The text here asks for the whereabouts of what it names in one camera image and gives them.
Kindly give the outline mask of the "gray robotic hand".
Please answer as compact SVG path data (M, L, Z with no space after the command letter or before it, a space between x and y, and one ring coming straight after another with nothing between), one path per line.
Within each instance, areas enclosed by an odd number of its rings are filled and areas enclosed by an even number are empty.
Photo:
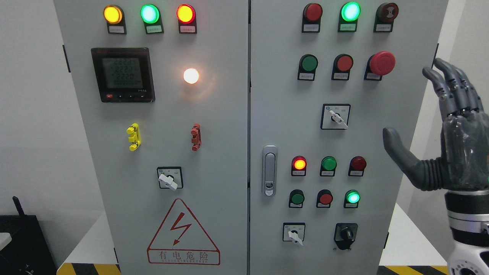
M422 73L439 99L441 155L419 160L393 128L383 130L384 149L422 191L488 190L488 114L482 100L463 70L441 58L434 59L434 66L437 70L424 67Z

